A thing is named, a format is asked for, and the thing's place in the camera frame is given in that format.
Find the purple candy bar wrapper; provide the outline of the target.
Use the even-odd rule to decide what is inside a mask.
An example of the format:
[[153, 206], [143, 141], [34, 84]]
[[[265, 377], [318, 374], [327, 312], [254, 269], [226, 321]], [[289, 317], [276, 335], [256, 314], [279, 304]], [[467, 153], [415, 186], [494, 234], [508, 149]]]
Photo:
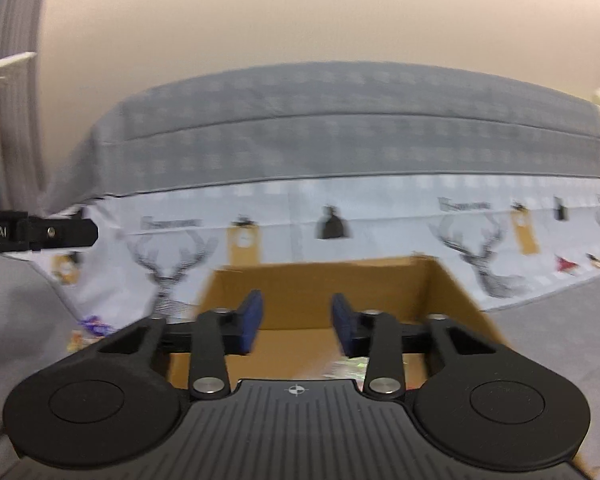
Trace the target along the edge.
[[82, 330], [94, 338], [108, 337], [114, 332], [114, 328], [104, 322], [98, 315], [90, 315], [80, 321]]

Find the clear bag of mixed candy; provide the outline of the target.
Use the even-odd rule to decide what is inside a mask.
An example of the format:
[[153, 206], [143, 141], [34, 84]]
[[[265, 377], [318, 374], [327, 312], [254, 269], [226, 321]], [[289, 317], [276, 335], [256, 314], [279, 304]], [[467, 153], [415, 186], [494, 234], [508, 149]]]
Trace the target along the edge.
[[289, 375], [294, 379], [353, 379], [362, 384], [368, 365], [367, 358], [349, 359], [345, 356], [326, 356], [301, 364]]

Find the yellow snack bar wrapper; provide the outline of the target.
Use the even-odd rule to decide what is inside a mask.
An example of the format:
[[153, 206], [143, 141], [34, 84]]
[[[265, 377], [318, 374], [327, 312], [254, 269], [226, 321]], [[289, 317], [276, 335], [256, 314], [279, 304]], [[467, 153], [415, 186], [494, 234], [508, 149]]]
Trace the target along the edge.
[[78, 352], [100, 340], [102, 340], [102, 336], [85, 333], [82, 330], [73, 330], [67, 344], [67, 351], [69, 353]]

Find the open cardboard box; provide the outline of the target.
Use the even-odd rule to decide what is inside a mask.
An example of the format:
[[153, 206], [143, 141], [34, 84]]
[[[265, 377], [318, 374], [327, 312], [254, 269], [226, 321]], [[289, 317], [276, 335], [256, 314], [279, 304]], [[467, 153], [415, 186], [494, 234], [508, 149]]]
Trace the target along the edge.
[[330, 320], [336, 294], [355, 310], [388, 312], [403, 323], [440, 313], [496, 342], [503, 339], [465, 289], [428, 256], [226, 266], [208, 278], [195, 306], [198, 312], [234, 309], [253, 289], [263, 297], [263, 321], [250, 355], [227, 358], [231, 382], [331, 373], [341, 356]]

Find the grey deer-print sofa cover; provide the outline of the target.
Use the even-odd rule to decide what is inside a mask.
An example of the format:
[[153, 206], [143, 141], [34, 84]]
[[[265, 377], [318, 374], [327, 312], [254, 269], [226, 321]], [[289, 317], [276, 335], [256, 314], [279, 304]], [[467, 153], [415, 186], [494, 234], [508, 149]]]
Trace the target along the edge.
[[21, 457], [3, 408], [73, 356], [80, 321], [188, 323], [215, 270], [428, 256], [492, 313], [565, 347], [600, 301], [600, 112], [498, 76], [311, 63], [172, 82], [115, 105], [56, 174], [41, 218], [91, 247], [0, 254], [0, 479], [584, 479], [440, 451], [353, 379], [241, 379], [151, 450], [96, 469]]

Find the grey curtain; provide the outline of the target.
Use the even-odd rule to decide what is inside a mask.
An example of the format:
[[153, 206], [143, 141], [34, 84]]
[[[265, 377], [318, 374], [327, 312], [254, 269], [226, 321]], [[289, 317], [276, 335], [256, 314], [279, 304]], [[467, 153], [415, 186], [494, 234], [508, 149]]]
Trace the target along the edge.
[[0, 0], [0, 58], [35, 52], [0, 84], [0, 209], [35, 212], [45, 184], [38, 114], [38, 36], [43, 0]]

